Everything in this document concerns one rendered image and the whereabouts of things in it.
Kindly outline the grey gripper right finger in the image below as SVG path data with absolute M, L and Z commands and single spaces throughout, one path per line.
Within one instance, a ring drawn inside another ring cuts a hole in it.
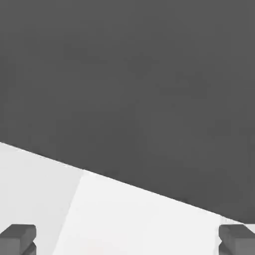
M 219 226 L 219 255 L 255 255 L 255 233 L 245 225 Z

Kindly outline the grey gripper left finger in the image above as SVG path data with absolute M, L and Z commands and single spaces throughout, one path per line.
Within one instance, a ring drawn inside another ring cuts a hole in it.
M 0 255 L 36 255 L 36 226 L 11 224 L 0 234 Z

